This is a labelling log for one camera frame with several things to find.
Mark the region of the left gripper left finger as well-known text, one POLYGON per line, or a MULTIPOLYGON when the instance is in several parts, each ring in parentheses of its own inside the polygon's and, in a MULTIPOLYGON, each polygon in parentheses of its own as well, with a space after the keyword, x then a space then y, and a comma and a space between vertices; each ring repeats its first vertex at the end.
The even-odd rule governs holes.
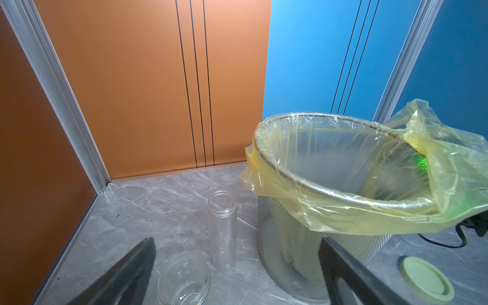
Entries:
POLYGON ((156 259, 152 237, 143 239, 70 304, 142 304, 156 259))

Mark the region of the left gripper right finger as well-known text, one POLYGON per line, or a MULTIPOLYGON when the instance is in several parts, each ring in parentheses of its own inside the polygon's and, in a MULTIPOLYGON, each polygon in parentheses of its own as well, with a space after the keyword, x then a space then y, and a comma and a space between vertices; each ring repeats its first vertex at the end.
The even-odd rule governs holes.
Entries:
POLYGON ((407 304, 335 240, 322 239, 318 258, 331 304, 407 304))

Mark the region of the glass jar with tea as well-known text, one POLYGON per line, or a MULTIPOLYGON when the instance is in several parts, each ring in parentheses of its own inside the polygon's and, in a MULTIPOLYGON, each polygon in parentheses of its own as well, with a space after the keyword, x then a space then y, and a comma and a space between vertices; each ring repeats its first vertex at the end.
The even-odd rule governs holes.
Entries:
POLYGON ((158 280, 160 304, 203 304, 211 287, 210 269, 196 252, 171 258, 158 280))

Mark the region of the green jar lid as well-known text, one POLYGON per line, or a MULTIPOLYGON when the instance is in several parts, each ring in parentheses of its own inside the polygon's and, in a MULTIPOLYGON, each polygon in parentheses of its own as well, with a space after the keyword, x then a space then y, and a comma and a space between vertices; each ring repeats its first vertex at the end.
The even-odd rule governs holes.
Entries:
POLYGON ((405 257, 400 263, 400 273, 417 294, 435 304, 447 304, 454 299, 452 283, 433 264, 418 257, 405 257))

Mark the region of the tall jar with clear lid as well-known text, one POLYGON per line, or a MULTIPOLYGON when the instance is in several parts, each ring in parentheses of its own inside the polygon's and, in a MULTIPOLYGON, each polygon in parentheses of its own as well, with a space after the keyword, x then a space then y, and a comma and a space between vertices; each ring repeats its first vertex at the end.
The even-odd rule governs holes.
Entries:
POLYGON ((236 264, 237 205, 232 193, 219 189, 208 198, 212 261, 224 271, 236 264))

